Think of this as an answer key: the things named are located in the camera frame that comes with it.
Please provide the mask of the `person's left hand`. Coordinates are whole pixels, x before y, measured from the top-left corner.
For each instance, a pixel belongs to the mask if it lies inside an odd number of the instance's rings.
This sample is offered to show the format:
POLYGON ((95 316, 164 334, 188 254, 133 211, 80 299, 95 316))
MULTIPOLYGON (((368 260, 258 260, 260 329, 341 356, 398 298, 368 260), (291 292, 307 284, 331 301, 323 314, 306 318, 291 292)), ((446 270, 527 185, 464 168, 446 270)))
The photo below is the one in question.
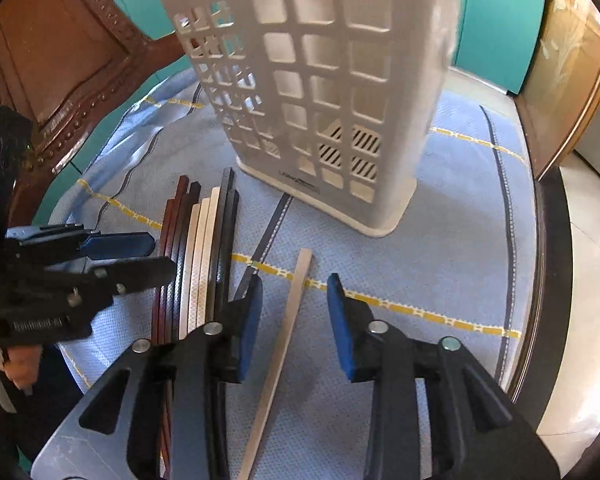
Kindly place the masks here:
POLYGON ((38 380, 42 351, 41 346, 20 346, 6 350, 7 360, 3 370, 19 390, 32 387, 38 380))

